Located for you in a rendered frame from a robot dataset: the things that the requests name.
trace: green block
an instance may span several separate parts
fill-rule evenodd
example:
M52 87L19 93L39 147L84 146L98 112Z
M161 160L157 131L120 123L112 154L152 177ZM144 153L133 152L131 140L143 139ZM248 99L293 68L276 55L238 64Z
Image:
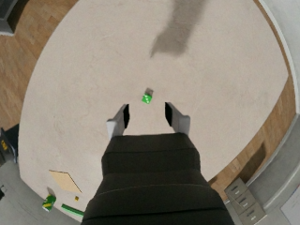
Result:
M68 206L68 205L65 205L65 204L62 204L62 208L63 208L65 211L67 211L67 212L69 212L69 213L71 213L71 214L73 214L73 215L76 215L76 216L78 216L78 217L83 217L83 215L84 215L84 212L82 212L82 211L80 211L80 210L78 210L78 209L74 209L74 208L72 208L72 207L70 207L70 206Z
M142 96L142 102L146 104L150 104L152 97L150 95L144 94Z

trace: brown wooden floor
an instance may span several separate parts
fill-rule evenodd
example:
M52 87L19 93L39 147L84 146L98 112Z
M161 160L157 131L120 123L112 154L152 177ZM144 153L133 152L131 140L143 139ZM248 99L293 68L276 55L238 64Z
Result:
M274 110L243 151L210 184L225 200L224 188L236 177L246 182L276 150L293 117L295 99L291 70L274 25L269 21L286 60L290 76ZM14 37L0 37L0 127L7 129L20 121L29 79L50 35L77 0L26 0L9 17Z

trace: table surface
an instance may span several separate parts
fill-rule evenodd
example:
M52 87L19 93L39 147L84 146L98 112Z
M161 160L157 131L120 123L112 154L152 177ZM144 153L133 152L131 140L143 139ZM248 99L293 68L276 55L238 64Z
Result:
M84 211L102 180L106 121L129 104L125 135L172 133L167 101L190 115L189 138L209 180L253 138L287 77L252 1L79 1L52 34L27 89L21 178L42 197L51 188L56 207ZM146 88L154 90L149 105L142 103ZM69 173L82 193L60 189L49 170Z

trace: green strip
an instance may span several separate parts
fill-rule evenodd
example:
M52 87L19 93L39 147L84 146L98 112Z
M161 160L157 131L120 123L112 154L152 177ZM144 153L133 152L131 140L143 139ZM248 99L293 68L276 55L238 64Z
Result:
M71 213L71 214L74 214L74 215L76 215L76 216L79 216L79 217L83 217L83 215L84 215L84 212L82 212L82 211L80 211L80 210L78 210L78 209L74 209L74 208L72 208L72 207L70 207L70 206L67 206L67 205L65 205L65 204L62 204L62 208L63 208L65 211L67 211L67 212L69 212L69 213Z

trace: green object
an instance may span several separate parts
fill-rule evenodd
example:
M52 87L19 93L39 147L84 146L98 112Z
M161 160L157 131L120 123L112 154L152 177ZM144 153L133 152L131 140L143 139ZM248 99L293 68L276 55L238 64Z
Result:
M53 205L56 201L56 197L53 195L48 195L48 197L45 199L43 203L43 209L45 209L47 212L50 212L53 209Z
M146 103L146 104L150 104L152 100L152 96L148 95L148 94L144 94L142 96L142 102Z
M70 207L70 206L68 206L68 205L66 205L66 204L62 204L62 208L63 208L65 211L67 211L67 212L69 212L69 213L71 213L71 214L74 214L74 215L76 215L76 216L79 216L79 217L83 217L83 215L84 215L84 212L82 212L82 211L80 211L80 210L78 210L78 209L74 209L74 208L72 208L72 207Z

